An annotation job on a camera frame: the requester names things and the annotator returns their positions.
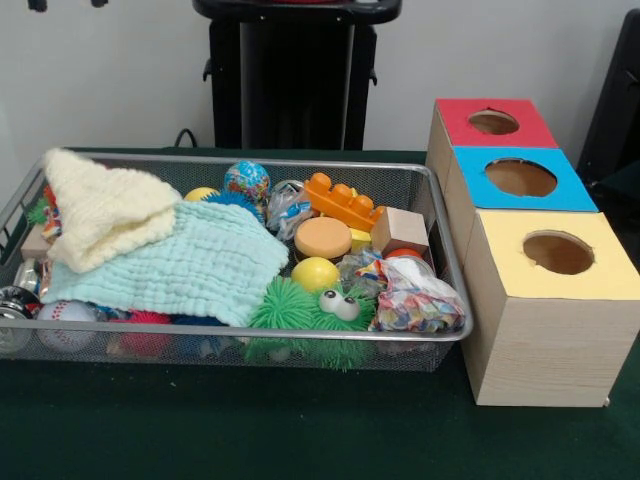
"plastic bag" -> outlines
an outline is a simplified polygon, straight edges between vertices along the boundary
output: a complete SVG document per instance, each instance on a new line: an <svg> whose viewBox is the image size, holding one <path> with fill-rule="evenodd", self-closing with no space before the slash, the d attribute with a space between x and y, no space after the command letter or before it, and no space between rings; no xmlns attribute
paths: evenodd
<svg viewBox="0 0 640 480"><path fill-rule="evenodd" d="M267 206L267 228L280 241L291 240L302 222L313 216L307 193L291 182L280 182L273 189Z"/></svg>
<svg viewBox="0 0 640 480"><path fill-rule="evenodd" d="M377 265L387 289L378 297L378 311L369 330L434 333L463 325L465 307L460 296L436 278L424 260L395 257Z"/></svg>
<svg viewBox="0 0 640 480"><path fill-rule="evenodd" d="M337 267L340 270L340 283L346 291L357 287L362 290L363 294L370 298L375 298L385 289L385 284L380 283L375 276L363 275L359 273L364 268L381 260L379 253L370 249L363 249L357 254L345 255Z"/></svg>

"mint green blanket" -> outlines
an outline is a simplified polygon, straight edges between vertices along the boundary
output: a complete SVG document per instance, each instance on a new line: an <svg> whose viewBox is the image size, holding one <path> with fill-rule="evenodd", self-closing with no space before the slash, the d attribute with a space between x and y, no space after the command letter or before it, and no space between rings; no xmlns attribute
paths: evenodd
<svg viewBox="0 0 640 480"><path fill-rule="evenodd" d="M236 205L182 202L170 237L87 273L56 263L44 303L81 300L120 309L216 317L244 327L287 248Z"/></svg>

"white wall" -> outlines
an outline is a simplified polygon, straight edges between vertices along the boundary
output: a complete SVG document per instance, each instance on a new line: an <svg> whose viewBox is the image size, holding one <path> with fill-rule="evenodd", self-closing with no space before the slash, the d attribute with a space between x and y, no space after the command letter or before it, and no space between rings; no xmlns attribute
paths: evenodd
<svg viewBox="0 0 640 480"><path fill-rule="evenodd" d="M528 97L575 163L633 0L405 0L378 27L365 146L423 149L436 97Z"/></svg>
<svg viewBox="0 0 640 480"><path fill-rule="evenodd" d="M405 0L378 27L367 149L424 149L436 96L531 97L575 161L632 0ZM208 21L188 0L0 6L0 204L53 145L213 143Z"/></svg>

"knitted blanket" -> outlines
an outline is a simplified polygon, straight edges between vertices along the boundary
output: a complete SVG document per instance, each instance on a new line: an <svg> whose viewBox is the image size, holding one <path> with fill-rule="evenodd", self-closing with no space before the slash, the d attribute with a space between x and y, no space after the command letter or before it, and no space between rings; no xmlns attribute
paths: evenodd
<svg viewBox="0 0 640 480"><path fill-rule="evenodd" d="M287 248L237 205L182 202L172 236L77 274L56 263L44 303L81 300L124 310L216 317L244 327Z"/></svg>
<svg viewBox="0 0 640 480"><path fill-rule="evenodd" d="M62 149L45 154L44 171L62 222L48 255L75 272L171 234L180 194L150 173L107 169Z"/></svg>

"green spiky ball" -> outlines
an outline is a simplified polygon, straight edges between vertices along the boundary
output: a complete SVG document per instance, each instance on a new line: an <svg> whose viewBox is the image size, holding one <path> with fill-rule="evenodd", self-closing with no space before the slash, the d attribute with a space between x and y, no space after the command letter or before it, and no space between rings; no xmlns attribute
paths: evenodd
<svg viewBox="0 0 640 480"><path fill-rule="evenodd" d="M44 209L49 206L47 199L42 197L27 213L27 222L29 225L44 225L47 223L47 216Z"/></svg>
<svg viewBox="0 0 640 480"><path fill-rule="evenodd" d="M267 287L267 294L251 316L250 328L311 329L314 297L289 278L276 277ZM304 350L306 342L289 338L251 338L245 359L265 362L283 349Z"/></svg>
<svg viewBox="0 0 640 480"><path fill-rule="evenodd" d="M335 290L343 297L352 297L360 306L360 313L355 320L346 322L333 313L323 312L320 309L320 297L329 289L316 292L314 297L313 329L332 331L366 331L375 315L375 301L364 296L358 289L351 289L345 293L340 285L334 286ZM346 371L359 368L374 354L375 347L372 342L359 340L313 340L310 341L308 356L323 368Z"/></svg>

